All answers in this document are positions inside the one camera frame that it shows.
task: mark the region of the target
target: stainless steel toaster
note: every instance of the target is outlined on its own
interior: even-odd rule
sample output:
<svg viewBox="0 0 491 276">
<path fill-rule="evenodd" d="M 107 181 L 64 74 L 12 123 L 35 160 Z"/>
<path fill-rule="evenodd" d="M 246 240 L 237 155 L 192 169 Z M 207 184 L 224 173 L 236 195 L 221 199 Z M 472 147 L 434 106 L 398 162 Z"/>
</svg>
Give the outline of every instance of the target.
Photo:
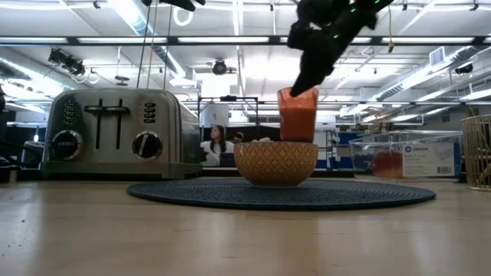
<svg viewBox="0 0 491 276">
<path fill-rule="evenodd" d="M 51 105 L 41 171 L 46 175 L 201 172 L 199 123 L 163 90 L 71 90 Z"/>
</svg>

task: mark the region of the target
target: table surface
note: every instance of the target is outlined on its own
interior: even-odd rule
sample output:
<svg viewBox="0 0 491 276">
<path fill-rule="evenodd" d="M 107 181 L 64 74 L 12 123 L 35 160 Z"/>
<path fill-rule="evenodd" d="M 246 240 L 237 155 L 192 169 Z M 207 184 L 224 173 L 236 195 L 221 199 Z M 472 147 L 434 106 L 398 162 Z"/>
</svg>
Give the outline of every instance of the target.
<svg viewBox="0 0 491 276">
<path fill-rule="evenodd" d="M 167 205 L 129 185 L 0 184 L 0 275 L 491 273 L 491 193 L 463 184 L 409 183 L 437 200 L 342 212 Z"/>
</svg>

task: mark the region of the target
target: round placemat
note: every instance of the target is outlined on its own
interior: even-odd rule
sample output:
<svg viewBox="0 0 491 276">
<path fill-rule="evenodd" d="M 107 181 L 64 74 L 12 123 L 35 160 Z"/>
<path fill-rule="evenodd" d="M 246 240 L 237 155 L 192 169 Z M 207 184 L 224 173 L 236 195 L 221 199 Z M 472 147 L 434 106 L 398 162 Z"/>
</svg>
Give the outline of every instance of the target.
<svg viewBox="0 0 491 276">
<path fill-rule="evenodd" d="M 189 179 L 136 184 L 132 196 L 224 209 L 330 211 L 386 208 L 434 199 L 427 189 L 374 182 L 307 180 L 290 189 L 254 187 L 244 179 Z"/>
</svg>

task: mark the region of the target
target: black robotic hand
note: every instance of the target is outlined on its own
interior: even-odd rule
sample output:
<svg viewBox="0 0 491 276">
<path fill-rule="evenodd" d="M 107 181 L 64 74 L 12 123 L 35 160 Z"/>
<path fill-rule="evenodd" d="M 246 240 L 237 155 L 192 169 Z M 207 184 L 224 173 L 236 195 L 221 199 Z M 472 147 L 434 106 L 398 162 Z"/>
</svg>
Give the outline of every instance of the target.
<svg viewBox="0 0 491 276">
<path fill-rule="evenodd" d="M 364 26 L 375 29 L 377 13 L 393 0 L 301 0 L 298 21 L 288 35 L 288 47 L 303 51 L 300 74 L 291 95 L 321 84 L 334 70 L 334 63 Z"/>
<path fill-rule="evenodd" d="M 152 5 L 153 0 L 141 0 L 142 3 L 149 7 Z M 200 3 L 201 5 L 205 5 L 205 0 L 195 0 L 196 2 Z M 170 5 L 175 5 L 179 8 L 183 8 L 187 11 L 194 12 L 196 10 L 196 7 L 190 0 L 159 0 L 159 3 L 167 3 Z"/>
</svg>

